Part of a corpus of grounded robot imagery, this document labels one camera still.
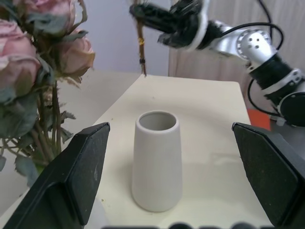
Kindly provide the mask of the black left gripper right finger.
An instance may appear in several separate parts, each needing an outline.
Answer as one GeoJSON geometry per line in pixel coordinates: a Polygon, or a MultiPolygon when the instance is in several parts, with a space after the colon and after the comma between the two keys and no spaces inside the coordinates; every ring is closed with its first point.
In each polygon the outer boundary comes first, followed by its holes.
{"type": "Polygon", "coordinates": [[[233,123],[246,177],[275,227],[305,229],[305,160],[269,130],[233,123]]]}

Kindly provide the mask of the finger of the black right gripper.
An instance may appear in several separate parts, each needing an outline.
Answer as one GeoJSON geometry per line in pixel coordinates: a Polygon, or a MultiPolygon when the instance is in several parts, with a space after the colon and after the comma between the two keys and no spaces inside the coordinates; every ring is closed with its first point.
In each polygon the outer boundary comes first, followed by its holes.
{"type": "Polygon", "coordinates": [[[179,27],[179,20],[173,21],[142,21],[145,27],[153,30],[161,31],[163,33],[175,33],[179,27]]]}
{"type": "Polygon", "coordinates": [[[166,9],[151,3],[133,4],[129,13],[143,23],[166,23],[175,21],[175,17],[166,9]]]}

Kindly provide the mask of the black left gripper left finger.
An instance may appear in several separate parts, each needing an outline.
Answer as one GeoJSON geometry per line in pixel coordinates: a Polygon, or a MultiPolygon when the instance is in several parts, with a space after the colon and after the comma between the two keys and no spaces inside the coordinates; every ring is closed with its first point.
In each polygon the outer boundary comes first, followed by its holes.
{"type": "Polygon", "coordinates": [[[109,123],[77,133],[41,173],[3,229],[83,229],[101,181],[109,123]]]}

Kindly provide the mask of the brown flower stem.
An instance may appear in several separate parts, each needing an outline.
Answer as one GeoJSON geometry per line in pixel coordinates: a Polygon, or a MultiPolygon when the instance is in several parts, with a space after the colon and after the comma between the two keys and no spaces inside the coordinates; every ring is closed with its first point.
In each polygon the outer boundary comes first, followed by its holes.
{"type": "Polygon", "coordinates": [[[139,44],[139,57],[140,57],[139,62],[140,62],[140,66],[142,69],[142,74],[147,76],[145,49],[144,49],[145,40],[144,40],[144,36],[143,36],[143,24],[138,19],[136,19],[136,28],[137,28],[138,44],[139,44]]]}

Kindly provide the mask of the beige curtain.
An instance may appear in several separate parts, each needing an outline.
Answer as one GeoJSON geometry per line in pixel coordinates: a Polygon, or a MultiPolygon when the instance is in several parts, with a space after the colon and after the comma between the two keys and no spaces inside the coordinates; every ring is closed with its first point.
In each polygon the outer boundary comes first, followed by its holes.
{"type": "MultiPolygon", "coordinates": [[[[284,32],[284,43],[279,51],[281,58],[292,68],[305,73],[305,0],[263,0],[272,21],[284,32]]],[[[256,0],[211,0],[209,19],[230,26],[266,21],[256,0]]],[[[169,75],[217,81],[238,82],[247,108],[247,87],[250,76],[244,64],[235,58],[224,58],[210,50],[186,52],[170,49],[169,75]]]]}

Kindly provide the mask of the orange red object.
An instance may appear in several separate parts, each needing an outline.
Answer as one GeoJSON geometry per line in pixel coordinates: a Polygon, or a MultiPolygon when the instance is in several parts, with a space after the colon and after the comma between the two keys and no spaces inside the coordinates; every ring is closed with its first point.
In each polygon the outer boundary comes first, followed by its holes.
{"type": "Polygon", "coordinates": [[[255,109],[247,109],[251,125],[271,130],[270,116],[255,109]]]}

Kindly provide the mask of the white ceramic vase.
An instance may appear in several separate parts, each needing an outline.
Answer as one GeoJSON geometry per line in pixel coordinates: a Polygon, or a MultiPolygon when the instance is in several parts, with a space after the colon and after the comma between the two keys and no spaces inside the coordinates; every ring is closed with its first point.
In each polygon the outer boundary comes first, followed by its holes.
{"type": "Polygon", "coordinates": [[[165,111],[142,114],[135,123],[132,197],[150,212],[165,212],[183,194],[180,123],[165,111]]]}

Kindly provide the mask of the pink rose bouquet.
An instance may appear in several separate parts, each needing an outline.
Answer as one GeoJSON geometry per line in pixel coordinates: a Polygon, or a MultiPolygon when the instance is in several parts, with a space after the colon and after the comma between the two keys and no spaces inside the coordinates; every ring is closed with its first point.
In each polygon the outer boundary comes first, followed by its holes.
{"type": "Polygon", "coordinates": [[[93,67],[84,0],[0,0],[0,171],[4,152],[31,187],[72,138],[58,83],[79,87],[93,67]]]}

